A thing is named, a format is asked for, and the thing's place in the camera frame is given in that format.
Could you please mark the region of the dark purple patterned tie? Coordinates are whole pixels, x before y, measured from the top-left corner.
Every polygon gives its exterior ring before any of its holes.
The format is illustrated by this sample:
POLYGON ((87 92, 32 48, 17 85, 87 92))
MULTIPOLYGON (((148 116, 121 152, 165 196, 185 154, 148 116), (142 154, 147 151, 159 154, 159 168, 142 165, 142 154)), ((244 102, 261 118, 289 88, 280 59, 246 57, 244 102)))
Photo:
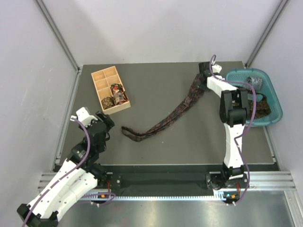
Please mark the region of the dark purple patterned tie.
POLYGON ((122 126, 121 132, 123 135, 135 142, 141 142, 145 139, 153 137, 167 128, 169 128, 173 123, 175 123, 180 117, 182 117, 190 108, 192 108, 197 101, 203 96, 204 90, 199 86, 202 83, 202 74, 197 74, 193 83, 190 86, 188 95, 186 98, 162 121, 154 125, 148 131, 140 133, 135 130, 122 126))

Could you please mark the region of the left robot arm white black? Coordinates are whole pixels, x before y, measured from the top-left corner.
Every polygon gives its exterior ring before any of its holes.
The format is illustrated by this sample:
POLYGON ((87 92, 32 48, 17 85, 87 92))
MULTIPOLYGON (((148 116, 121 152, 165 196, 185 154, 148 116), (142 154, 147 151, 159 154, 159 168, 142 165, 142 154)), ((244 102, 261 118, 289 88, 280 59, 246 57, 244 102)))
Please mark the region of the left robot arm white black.
POLYGON ((77 110, 70 120, 84 131, 61 168, 47 186, 28 204, 21 204, 17 213, 24 227, 56 227, 65 213, 96 187, 108 187, 109 175, 96 161, 107 148, 109 131, 115 123, 109 115, 87 108, 77 110))

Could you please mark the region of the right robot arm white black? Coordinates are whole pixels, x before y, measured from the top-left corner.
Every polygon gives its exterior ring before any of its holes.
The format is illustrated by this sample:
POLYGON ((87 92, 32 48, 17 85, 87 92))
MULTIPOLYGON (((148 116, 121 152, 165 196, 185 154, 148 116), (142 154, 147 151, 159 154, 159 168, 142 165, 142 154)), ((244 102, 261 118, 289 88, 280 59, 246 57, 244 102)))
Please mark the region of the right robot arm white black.
POLYGON ((246 179, 241 135, 250 114, 248 92, 226 82, 220 75, 221 66, 209 61, 201 62, 198 66, 202 75, 201 89, 213 91, 220 98, 219 116, 225 128, 226 152, 221 175, 210 175, 209 179, 209 186, 219 190, 232 187, 238 181, 246 179))

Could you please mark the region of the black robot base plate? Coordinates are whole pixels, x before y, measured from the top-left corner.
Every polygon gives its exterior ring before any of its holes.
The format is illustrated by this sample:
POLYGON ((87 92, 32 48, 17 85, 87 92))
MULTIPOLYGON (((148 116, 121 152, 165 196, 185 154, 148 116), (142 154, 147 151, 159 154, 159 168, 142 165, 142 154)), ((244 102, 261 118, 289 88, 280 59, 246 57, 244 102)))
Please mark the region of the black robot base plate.
MULTIPOLYGON (((210 175, 220 176, 222 165, 104 165, 110 189, 117 196, 172 197, 212 195, 210 175)), ((247 178, 221 188, 244 189, 247 178)))

